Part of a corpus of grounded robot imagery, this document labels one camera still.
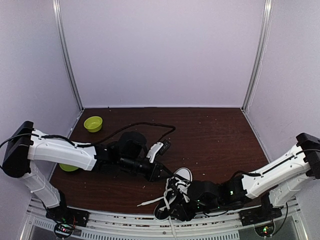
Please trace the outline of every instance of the yellow bowl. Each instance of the yellow bowl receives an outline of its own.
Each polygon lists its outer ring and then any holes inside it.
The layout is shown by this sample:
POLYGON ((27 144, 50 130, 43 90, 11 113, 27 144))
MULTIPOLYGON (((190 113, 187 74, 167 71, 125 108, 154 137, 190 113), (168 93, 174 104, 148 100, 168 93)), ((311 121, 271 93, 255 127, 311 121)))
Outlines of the yellow bowl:
POLYGON ((83 125, 90 133, 96 133, 102 128, 102 122, 103 120, 101 117, 92 116, 85 120, 83 125))
POLYGON ((62 164, 62 163, 59 163, 60 165, 60 168, 63 170, 63 171, 66 171, 66 172, 73 172, 75 170, 78 169, 78 167, 76 166, 71 166, 71 165, 68 165, 68 164, 62 164))

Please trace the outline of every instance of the white backdrop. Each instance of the white backdrop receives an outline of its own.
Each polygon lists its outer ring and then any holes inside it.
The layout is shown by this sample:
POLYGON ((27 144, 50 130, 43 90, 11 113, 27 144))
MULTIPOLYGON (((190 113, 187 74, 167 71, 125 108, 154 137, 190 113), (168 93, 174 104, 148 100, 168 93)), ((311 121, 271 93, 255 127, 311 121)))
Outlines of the white backdrop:
MULTIPOLYGON (((0 143, 26 120, 66 136, 79 114, 66 73, 52 0, 0 1, 0 143)), ((6 145, 0 151, 3 162, 6 145)), ((37 163, 49 177, 53 163, 37 163)), ((31 194, 0 171, 0 239, 20 239, 31 194)))
POLYGON ((61 1, 85 107, 241 107, 264 0, 61 1))
MULTIPOLYGON (((300 133, 320 138, 320 1, 275 0, 262 71, 249 119, 271 160, 300 133)), ((310 230, 319 237, 320 181, 298 195, 310 230)))

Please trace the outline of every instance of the brown wooden surface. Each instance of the brown wooden surface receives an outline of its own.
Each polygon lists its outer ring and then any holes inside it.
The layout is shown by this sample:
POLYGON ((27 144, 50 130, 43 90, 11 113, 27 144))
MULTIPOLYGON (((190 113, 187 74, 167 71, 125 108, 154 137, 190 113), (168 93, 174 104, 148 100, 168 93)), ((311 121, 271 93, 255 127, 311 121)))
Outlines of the brown wooden surface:
MULTIPOLYGON (((265 164, 264 153, 240 109, 237 108, 99 108, 86 109, 71 140, 95 142, 135 122, 175 125, 171 148, 158 161, 171 171, 187 167, 193 179, 222 183, 237 170, 253 171, 265 164), (103 118, 103 129, 89 133, 83 127, 91 116, 103 118)), ((167 129, 137 126, 150 147, 167 129)), ((121 133, 110 141, 118 140, 121 133)), ((51 183, 64 192, 68 205, 119 213, 152 214, 157 203, 136 207, 160 197, 165 181, 148 182, 125 172, 110 174, 84 170, 67 173, 57 167, 51 183)))

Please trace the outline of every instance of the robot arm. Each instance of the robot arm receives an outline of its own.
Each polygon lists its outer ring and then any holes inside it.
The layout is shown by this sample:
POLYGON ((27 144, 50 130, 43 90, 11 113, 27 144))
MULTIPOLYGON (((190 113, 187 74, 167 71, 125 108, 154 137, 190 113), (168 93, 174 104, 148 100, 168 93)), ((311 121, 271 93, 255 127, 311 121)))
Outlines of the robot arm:
MULTIPOLYGON (((34 129, 32 122, 26 121, 8 142, 2 165, 8 176, 18 178, 43 202, 48 212, 47 217, 55 221, 70 219, 73 223, 74 218, 88 219, 88 213, 71 212, 64 194, 48 182, 37 168, 35 160, 67 164, 101 173, 115 165, 123 171, 141 174, 150 182, 172 175, 163 164, 155 160, 157 155, 164 154, 169 148, 168 141, 156 143, 147 152, 147 140, 138 132, 125 132, 118 141, 108 145, 92 145, 58 138, 63 137, 47 135, 34 129), (141 156, 142 150, 148 157, 141 156)), ((76 222, 79 226, 86 224, 83 220, 76 222)))
POLYGON ((174 200, 167 199, 155 209, 158 219, 168 216, 190 221, 196 214, 241 209, 246 203, 261 198, 261 207, 243 210, 239 214, 242 224, 268 221, 282 215, 281 209, 308 181, 320 179, 320 139, 301 133, 298 143, 277 160, 242 175, 233 176, 223 183, 191 181, 184 189, 190 201, 185 201, 181 189, 177 189, 176 177, 169 180, 169 188, 175 189, 174 200))

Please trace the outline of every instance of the shoelace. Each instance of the shoelace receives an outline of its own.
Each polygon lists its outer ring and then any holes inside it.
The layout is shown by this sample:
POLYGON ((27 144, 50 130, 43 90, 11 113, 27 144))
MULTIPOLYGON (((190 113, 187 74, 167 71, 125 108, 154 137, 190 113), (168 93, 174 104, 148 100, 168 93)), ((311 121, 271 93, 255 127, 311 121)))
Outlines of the shoelace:
MULTIPOLYGON (((179 180, 178 182, 175 183, 175 185, 177 186, 177 188, 179 189, 179 191, 183 194, 183 193, 187 193, 187 189, 189 187, 190 184, 188 183, 185 183, 183 180, 179 179, 178 177, 174 176, 172 178, 176 178, 177 180, 179 180)), ((165 190, 164 190, 164 193, 163 193, 163 196, 161 197, 158 197, 154 200, 149 200, 149 201, 145 201, 139 205, 137 205, 137 207, 139 206, 145 206, 145 205, 148 205, 148 204, 153 204, 155 202, 158 202, 160 200, 164 200, 164 203, 165 203, 165 206, 164 207, 161 207, 159 208, 160 211, 163 211, 165 210, 166 208, 168 210, 170 210, 170 204, 175 200, 176 196, 172 197, 169 199, 169 201, 167 200, 167 195, 168 195, 168 192, 172 191, 173 189, 172 188, 168 188, 169 187, 169 181, 170 181, 171 178, 167 178, 166 179, 166 184, 165 184, 165 190)), ((185 199, 186 202, 189 202, 190 199, 185 195, 183 194, 183 197, 185 199)), ((176 229, 175 229, 175 225, 173 224, 172 222, 172 219, 171 219, 171 216, 169 216, 168 218, 168 221, 169 221, 169 224, 170 224, 170 227, 171 227, 171 232, 172 232, 172 235, 174 237, 175 240, 178 240, 177 238, 177 233, 176 233, 176 229)))

